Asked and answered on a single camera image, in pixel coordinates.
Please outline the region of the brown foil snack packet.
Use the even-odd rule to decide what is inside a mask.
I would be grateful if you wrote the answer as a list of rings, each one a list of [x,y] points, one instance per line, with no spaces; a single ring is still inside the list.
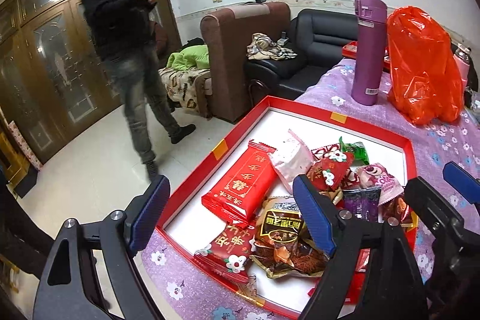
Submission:
[[[323,275],[329,257],[304,241],[289,244],[266,244],[254,242],[249,258],[260,267],[271,280],[293,275],[315,278]]]

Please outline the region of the patterned blanket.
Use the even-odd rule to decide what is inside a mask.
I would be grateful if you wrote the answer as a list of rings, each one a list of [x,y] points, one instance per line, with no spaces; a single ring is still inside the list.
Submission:
[[[176,71],[166,67],[159,71],[160,79],[172,101],[203,118],[212,116],[209,100],[212,97],[212,78],[209,69],[191,68]]]

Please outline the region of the purple snack packet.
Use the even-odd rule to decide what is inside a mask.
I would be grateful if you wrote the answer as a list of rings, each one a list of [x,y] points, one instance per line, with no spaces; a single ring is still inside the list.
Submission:
[[[381,188],[358,188],[343,192],[344,206],[357,218],[376,223]]]

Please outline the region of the small red flower snack packet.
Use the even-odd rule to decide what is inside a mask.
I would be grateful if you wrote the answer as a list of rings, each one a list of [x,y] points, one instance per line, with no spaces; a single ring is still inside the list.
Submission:
[[[336,190],[354,161],[351,152],[343,152],[340,144],[313,149],[314,162],[307,172],[308,179],[320,192]]]

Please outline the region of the wooden glass double door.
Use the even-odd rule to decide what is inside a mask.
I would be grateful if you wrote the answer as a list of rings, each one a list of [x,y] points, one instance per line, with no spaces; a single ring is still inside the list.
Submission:
[[[1,109],[40,163],[119,104],[81,0],[1,3]]]

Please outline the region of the black yellow snack packet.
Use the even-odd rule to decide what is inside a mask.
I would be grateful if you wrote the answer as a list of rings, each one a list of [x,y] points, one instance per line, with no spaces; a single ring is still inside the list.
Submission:
[[[269,198],[256,222],[256,240],[271,246],[292,244],[298,240],[303,225],[292,196]]]

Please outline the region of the green jacket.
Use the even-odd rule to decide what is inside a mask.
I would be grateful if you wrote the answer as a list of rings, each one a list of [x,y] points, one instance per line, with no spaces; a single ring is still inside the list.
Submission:
[[[175,71],[188,71],[192,68],[209,69],[208,46],[189,46],[180,52],[170,54],[167,67]]]

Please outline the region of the long red snack packet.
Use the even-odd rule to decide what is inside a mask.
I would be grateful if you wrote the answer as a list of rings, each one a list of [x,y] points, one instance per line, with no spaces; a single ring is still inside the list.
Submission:
[[[226,223],[248,227],[277,178],[269,159],[275,151],[250,140],[236,163],[202,196],[202,205]]]

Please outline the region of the pink bear snack packet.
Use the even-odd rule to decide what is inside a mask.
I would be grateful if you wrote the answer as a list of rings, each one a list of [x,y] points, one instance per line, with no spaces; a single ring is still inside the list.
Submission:
[[[381,189],[379,205],[390,202],[404,192],[400,182],[380,163],[360,166],[355,171],[360,179],[361,188],[379,187]]]

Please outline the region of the black leather sofa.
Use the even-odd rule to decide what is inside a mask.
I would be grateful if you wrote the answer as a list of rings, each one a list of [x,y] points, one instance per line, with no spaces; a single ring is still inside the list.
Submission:
[[[290,21],[286,46],[296,57],[248,60],[244,64],[254,104],[267,95],[294,101],[335,67],[342,48],[358,37],[355,15],[303,9]]]

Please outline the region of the pink white snack packet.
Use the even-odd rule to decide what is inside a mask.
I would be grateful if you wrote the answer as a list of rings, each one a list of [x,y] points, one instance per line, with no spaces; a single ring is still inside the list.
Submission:
[[[306,144],[290,129],[279,142],[274,152],[268,153],[273,170],[277,173],[289,194],[298,175],[306,175],[314,157]]]

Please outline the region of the striped cloth on sofa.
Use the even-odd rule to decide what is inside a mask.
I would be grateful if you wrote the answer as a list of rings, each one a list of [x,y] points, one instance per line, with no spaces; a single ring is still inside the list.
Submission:
[[[269,36],[256,32],[252,34],[251,43],[247,46],[249,60],[274,60],[283,61],[297,57],[297,54],[285,46],[280,46]]]

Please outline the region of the pink thermos bottle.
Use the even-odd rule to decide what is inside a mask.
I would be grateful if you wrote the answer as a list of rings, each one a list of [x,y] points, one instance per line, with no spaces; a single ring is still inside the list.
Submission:
[[[470,71],[471,63],[470,49],[463,46],[461,43],[458,43],[456,45],[456,50],[453,57],[459,69],[463,89],[465,89],[468,83],[468,74]]]

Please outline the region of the green snack packet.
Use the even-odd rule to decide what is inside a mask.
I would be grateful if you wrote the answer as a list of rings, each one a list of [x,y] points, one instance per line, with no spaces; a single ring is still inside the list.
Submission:
[[[364,144],[360,141],[354,143],[345,143],[343,138],[339,138],[339,146],[342,154],[344,155],[344,161],[347,161],[354,166],[369,165],[369,157]]]

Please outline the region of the red flower bag snack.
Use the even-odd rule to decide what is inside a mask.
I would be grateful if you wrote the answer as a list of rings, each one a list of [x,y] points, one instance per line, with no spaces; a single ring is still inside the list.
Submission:
[[[254,226],[226,225],[211,243],[194,253],[194,261],[205,271],[225,280],[247,284],[249,276],[246,267],[252,253],[254,239]]]

